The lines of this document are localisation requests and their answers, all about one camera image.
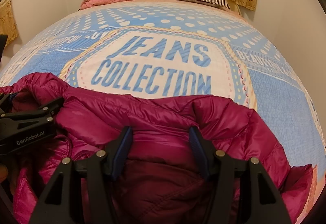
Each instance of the magenta puffer jacket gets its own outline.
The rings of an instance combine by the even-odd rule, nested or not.
[[[38,152],[21,157],[13,202],[14,215],[21,224],[28,223],[37,197],[63,157],[90,157],[126,125],[132,127],[134,140],[113,194],[122,224],[201,222],[212,186],[198,173],[188,141],[191,126],[197,126],[204,138],[233,158],[258,157],[280,189],[293,223],[307,201],[312,166],[290,168],[283,147],[259,115],[231,99],[187,96],[145,100],[73,88],[47,73],[27,75],[0,90],[6,94],[21,91],[13,99],[13,111],[65,98],[55,118],[57,136],[42,144]],[[234,201],[238,197],[237,188]]]

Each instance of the bedsheet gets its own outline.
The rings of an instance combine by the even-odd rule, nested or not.
[[[231,98],[260,114],[291,166],[313,165],[298,222],[325,185],[325,141],[309,94],[270,41],[226,12],[172,0],[78,11],[16,53],[0,85],[32,72],[52,72],[74,87],[147,99]]]

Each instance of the screw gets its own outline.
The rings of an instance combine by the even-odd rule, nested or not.
[[[218,157],[224,157],[224,156],[225,156],[225,152],[222,151],[222,150],[217,150],[217,151],[215,152],[215,154],[216,154],[216,156],[218,156]]]
[[[258,158],[256,158],[256,157],[252,157],[252,158],[250,159],[250,161],[251,161],[253,164],[258,164],[258,163],[259,163],[259,160],[258,160]]]
[[[106,154],[105,150],[99,150],[99,151],[96,153],[96,156],[101,158],[101,157],[103,157],[105,154]]]
[[[63,164],[68,164],[68,163],[70,163],[70,161],[71,161],[71,159],[69,157],[66,157],[66,158],[62,159]]]

